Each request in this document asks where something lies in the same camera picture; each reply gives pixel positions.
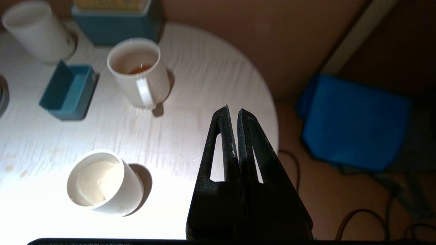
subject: mug handle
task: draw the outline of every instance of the mug handle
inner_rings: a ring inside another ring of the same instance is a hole
[[[136,80],[136,85],[138,87],[139,95],[142,99],[142,104],[148,109],[155,109],[156,103],[153,101],[153,97],[151,96],[151,91],[148,86],[148,81],[146,77],[141,77]]]

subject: blue cloth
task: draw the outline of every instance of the blue cloth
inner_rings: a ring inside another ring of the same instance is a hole
[[[302,138],[314,157],[382,171],[397,156],[412,101],[334,77],[312,79],[299,98]]]

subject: white cup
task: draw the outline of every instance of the white cup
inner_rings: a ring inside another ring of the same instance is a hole
[[[13,5],[2,17],[3,26],[36,58],[58,62],[75,48],[71,35],[44,1]]]
[[[125,216],[139,206],[144,190],[139,177],[119,156],[94,150],[76,161],[67,193],[79,208]]]
[[[134,106],[154,109],[170,92],[170,80],[159,46],[149,39],[132,38],[120,42],[109,52],[107,65]],[[131,74],[141,67],[150,68]]]

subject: brown liquid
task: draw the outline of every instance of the brown liquid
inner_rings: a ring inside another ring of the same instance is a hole
[[[143,64],[141,64],[140,66],[138,66],[135,69],[131,70],[128,74],[129,75],[138,74],[138,73],[141,73],[143,71],[146,71],[146,70],[150,69],[152,66],[153,65],[143,65]]]

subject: floor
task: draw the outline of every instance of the floor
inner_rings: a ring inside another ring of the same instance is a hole
[[[368,208],[382,217],[389,193],[368,176],[341,175],[325,162],[313,159],[300,142],[303,121],[298,119],[293,106],[277,102],[279,118],[280,149],[286,149],[297,157],[301,168],[300,198],[312,220],[312,233],[318,240],[333,240],[343,218],[352,210]],[[291,181],[296,181],[296,167],[293,160],[280,153],[280,161]],[[401,175],[390,176],[399,184],[404,182]],[[436,210],[436,172],[420,173],[419,179],[426,196]],[[402,239],[404,230],[413,223],[405,209],[394,201],[391,208],[390,231],[392,239]],[[436,220],[420,221],[436,225]],[[418,228],[417,237],[426,241],[436,241],[436,232],[428,228]],[[351,219],[344,231],[342,240],[383,240],[382,226],[366,213],[359,213]]]

